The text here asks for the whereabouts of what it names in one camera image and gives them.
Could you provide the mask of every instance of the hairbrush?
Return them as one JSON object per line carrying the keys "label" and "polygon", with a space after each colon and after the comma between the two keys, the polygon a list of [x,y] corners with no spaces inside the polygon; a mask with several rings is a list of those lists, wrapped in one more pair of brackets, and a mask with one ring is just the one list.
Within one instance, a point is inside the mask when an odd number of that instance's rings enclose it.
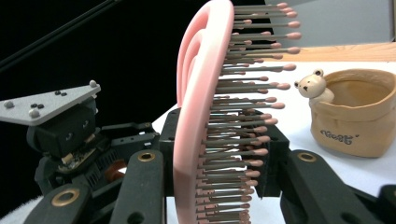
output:
{"label": "hairbrush", "polygon": [[[211,0],[192,18],[177,58],[177,106],[180,115],[174,147],[174,190],[177,219],[191,223],[250,223],[249,201],[265,156],[266,125],[277,124],[271,114],[256,108],[282,109],[275,97],[236,98],[238,93],[288,90],[290,84],[268,82],[263,72],[292,71],[295,65],[257,66],[265,58],[298,54],[299,48],[282,49],[276,41],[299,39],[291,32],[273,35],[276,26],[298,28],[300,23],[259,23],[273,17],[295,18],[286,3],[234,6],[229,0]],[[254,78],[246,73],[257,73]]]}

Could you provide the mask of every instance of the black background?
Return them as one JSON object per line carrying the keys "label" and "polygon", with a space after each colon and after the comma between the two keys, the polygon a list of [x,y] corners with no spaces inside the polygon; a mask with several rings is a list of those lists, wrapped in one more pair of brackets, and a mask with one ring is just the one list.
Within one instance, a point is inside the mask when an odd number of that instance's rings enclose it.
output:
{"label": "black background", "polygon": [[[102,2],[2,1],[0,61]],[[0,100],[88,85],[94,79],[102,87],[97,126],[152,122],[177,102],[178,47],[205,2],[122,0],[3,69]],[[34,181],[41,155],[27,145],[26,131],[26,126],[0,122],[0,217],[41,195]]]}

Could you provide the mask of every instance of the bear ear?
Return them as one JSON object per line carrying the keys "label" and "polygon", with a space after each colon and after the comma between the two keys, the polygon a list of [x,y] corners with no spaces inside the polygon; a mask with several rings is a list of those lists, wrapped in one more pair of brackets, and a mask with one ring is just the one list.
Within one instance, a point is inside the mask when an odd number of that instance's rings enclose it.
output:
{"label": "bear ear", "polygon": [[314,74],[317,75],[317,76],[323,77],[324,73],[323,73],[322,69],[317,68],[317,69],[314,70]]}

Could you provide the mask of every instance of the hairbrush bristle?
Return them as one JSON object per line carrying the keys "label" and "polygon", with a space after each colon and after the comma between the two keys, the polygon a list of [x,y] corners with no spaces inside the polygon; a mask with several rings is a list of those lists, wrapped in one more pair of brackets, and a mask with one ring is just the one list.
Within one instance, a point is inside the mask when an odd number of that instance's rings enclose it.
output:
{"label": "hairbrush bristle", "polygon": [[[294,29],[300,23],[257,20],[296,16],[287,3],[233,6],[229,0],[212,0],[191,21],[177,62],[177,104],[181,110],[174,185],[180,224],[250,223],[248,202],[260,172],[249,167],[262,166],[263,160],[246,158],[266,156],[265,146],[271,141],[265,135],[266,126],[277,124],[271,114],[257,114],[256,109],[283,109],[285,105],[273,96],[250,99],[232,95],[290,88],[288,83],[268,82],[262,73],[292,71],[294,64],[255,64],[300,52],[296,47],[282,49],[276,42],[297,40],[300,33],[274,35],[261,29]],[[258,76],[243,77],[246,73]]]}

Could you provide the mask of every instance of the table surface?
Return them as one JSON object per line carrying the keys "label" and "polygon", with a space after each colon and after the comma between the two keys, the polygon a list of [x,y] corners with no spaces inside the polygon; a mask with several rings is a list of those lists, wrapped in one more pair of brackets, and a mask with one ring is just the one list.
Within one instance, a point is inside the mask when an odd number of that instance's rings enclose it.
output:
{"label": "table surface", "polygon": [[[268,75],[270,81],[292,84],[295,80],[309,75],[316,68],[322,68],[325,75],[349,68],[380,69],[396,74],[396,43],[302,48],[298,55],[285,55],[282,60],[276,61],[265,60],[264,65],[277,66],[285,63],[295,63],[296,70],[272,73]],[[276,98],[279,102],[285,103],[286,108],[269,112],[279,119],[276,126],[290,140],[291,150],[305,149],[319,154],[346,184],[373,196],[377,196],[381,186],[396,184],[395,142],[385,155],[377,159],[354,157],[321,147],[310,133],[311,117],[308,101],[293,89],[277,92]],[[169,111],[153,122],[157,132],[161,132]],[[250,216],[252,223],[285,223],[279,207],[279,198],[253,198]],[[168,198],[167,219],[168,224],[177,224],[173,198]]]}

